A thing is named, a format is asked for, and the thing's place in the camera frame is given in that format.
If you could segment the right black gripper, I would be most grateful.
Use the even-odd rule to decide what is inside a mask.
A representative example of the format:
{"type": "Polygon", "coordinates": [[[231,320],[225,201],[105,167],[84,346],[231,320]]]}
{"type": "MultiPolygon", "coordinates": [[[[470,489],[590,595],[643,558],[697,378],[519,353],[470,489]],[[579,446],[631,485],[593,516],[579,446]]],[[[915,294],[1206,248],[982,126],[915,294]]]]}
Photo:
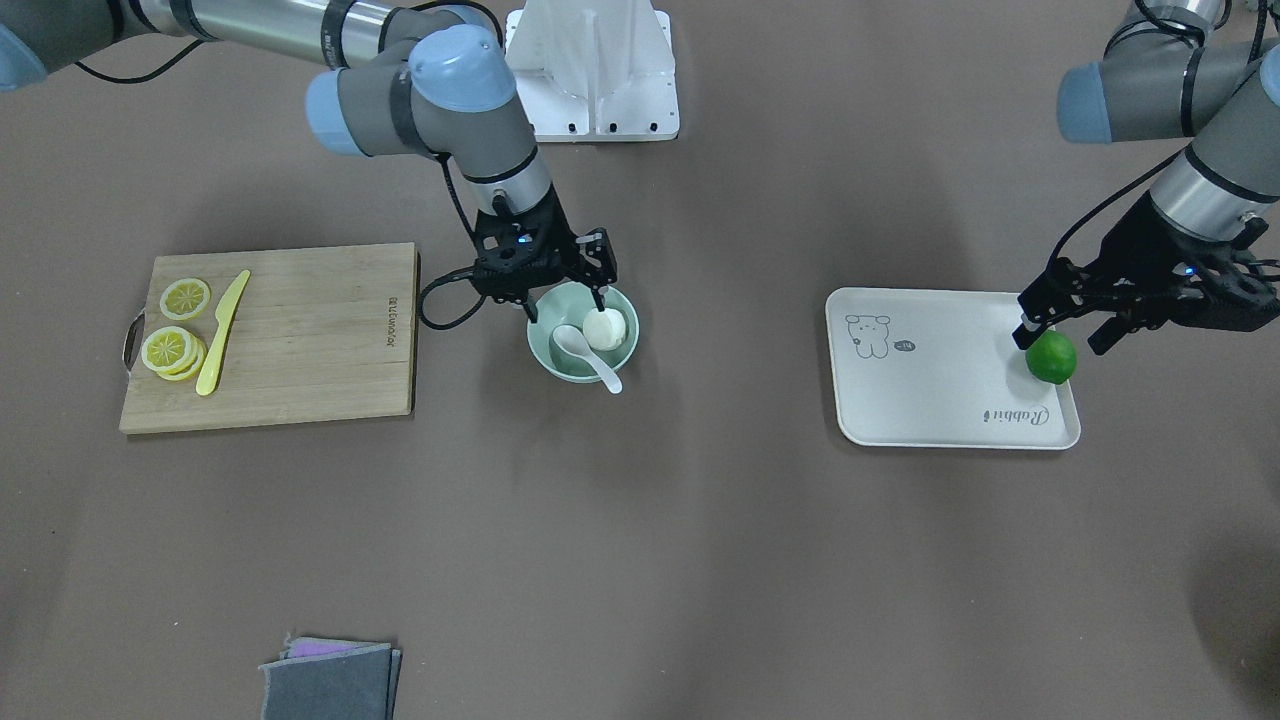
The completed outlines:
{"type": "Polygon", "coordinates": [[[575,281],[591,291],[603,313],[608,288],[618,279],[607,229],[577,237],[554,187],[527,211],[477,211],[472,242],[470,284],[497,302],[522,304],[530,324],[540,319],[531,290],[575,281]]]}

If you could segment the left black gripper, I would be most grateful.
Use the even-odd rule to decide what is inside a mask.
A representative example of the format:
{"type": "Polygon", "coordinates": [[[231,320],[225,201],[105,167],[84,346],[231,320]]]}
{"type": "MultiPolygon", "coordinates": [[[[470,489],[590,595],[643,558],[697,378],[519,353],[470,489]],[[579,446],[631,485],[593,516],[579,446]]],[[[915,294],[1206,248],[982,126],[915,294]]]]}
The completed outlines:
{"type": "Polygon", "coordinates": [[[1243,275],[1231,264],[1231,241],[1261,237],[1268,224],[1247,213],[1230,240],[1203,240],[1169,220],[1148,195],[1103,237],[1084,266],[1050,263],[1018,295],[1021,324],[1012,332],[1028,350],[1053,324],[1089,313],[1112,313],[1089,337],[1102,356],[1121,340],[1164,323],[1253,332],[1277,319],[1276,286],[1243,275]]]}

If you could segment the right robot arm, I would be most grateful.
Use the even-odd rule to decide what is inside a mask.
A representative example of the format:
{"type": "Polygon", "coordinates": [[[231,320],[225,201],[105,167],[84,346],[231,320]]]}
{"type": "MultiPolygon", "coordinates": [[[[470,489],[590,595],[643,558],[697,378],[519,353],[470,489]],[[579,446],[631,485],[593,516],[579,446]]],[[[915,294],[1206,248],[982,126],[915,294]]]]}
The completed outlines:
{"type": "Polygon", "coordinates": [[[532,290],[572,281],[598,310],[617,279],[608,234],[571,229],[506,61],[497,20],[470,1],[5,1],[3,90],[15,91],[146,33],[241,44],[325,65],[311,131],[333,152],[454,167],[477,200],[467,281],[538,320],[532,290]]]}

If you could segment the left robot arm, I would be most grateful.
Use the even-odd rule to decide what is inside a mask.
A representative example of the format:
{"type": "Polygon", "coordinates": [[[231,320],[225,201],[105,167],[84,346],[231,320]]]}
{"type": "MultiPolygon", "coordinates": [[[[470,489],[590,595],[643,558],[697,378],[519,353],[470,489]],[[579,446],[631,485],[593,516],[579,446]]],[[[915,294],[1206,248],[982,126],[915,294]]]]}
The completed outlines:
{"type": "Polygon", "coordinates": [[[1105,354],[1165,323],[1253,332],[1277,316],[1277,277],[1251,246],[1279,196],[1277,40],[1213,47],[1224,1],[1133,1],[1101,60],[1075,67],[1057,97],[1074,143],[1188,138],[1102,238],[1084,266],[1052,251],[1019,295],[1029,348],[1052,324],[1089,313],[1105,354]]]}

